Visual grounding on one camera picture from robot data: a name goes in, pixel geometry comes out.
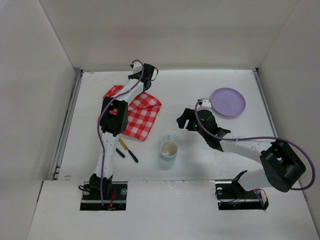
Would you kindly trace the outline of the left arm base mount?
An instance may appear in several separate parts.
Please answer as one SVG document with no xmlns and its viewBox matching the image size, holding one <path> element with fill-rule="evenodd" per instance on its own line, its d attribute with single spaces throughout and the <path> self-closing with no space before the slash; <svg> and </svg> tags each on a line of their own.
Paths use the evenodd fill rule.
<svg viewBox="0 0 320 240">
<path fill-rule="evenodd" d="M 116 181 L 112 183 L 109 193 L 103 196 L 101 201 L 100 190 L 91 189 L 89 182 L 79 185 L 82 191 L 81 211 L 125 211 L 127 206 L 128 182 Z"/>
</svg>

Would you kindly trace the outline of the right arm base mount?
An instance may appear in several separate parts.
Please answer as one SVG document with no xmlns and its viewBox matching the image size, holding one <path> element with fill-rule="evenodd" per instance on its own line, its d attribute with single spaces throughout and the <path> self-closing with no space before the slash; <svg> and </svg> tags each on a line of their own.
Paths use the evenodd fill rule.
<svg viewBox="0 0 320 240">
<path fill-rule="evenodd" d="M 215 181 L 215 197 L 220 211 L 233 210 L 262 210 L 269 207 L 266 192 L 261 189 L 246 191 L 240 184 L 240 178 L 246 173 L 244 170 L 233 179 Z"/>
</svg>

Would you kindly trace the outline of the red white checkered cloth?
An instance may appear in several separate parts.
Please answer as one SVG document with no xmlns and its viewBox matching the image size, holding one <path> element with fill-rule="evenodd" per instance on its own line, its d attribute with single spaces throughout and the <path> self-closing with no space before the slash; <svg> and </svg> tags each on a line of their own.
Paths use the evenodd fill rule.
<svg viewBox="0 0 320 240">
<path fill-rule="evenodd" d="M 143 91 L 128 104 L 128 123 L 124 135 L 145 141 L 156 121 L 162 103 Z"/>
</svg>

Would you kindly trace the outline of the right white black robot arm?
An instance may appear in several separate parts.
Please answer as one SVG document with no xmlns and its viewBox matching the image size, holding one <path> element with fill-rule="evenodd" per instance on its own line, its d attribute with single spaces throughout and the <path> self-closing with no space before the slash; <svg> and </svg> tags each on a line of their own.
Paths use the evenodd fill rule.
<svg viewBox="0 0 320 240">
<path fill-rule="evenodd" d="M 261 164 L 260 169 L 243 170 L 231 179 L 232 186 L 238 192 L 273 187 L 286 193 L 306 171 L 304 163 L 286 142 L 236 139 L 230 130 L 217 125 L 209 110 L 186 108 L 176 121 L 180 129 L 198 132 L 212 149 Z"/>
</svg>

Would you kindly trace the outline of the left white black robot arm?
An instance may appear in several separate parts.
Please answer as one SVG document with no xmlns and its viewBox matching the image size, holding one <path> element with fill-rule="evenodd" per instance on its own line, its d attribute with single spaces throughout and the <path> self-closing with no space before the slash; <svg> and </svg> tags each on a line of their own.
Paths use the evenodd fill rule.
<svg viewBox="0 0 320 240">
<path fill-rule="evenodd" d="M 155 66 L 139 60 L 134 60 L 130 67 L 133 74 L 128 76 L 128 83 L 114 96 L 103 99 L 97 119 L 96 131 L 101 153 L 89 179 L 89 186 L 91 191 L 99 193 L 101 201 L 112 191 L 113 161 L 117 143 L 128 126 L 129 104 L 151 87 L 159 72 Z"/>
</svg>

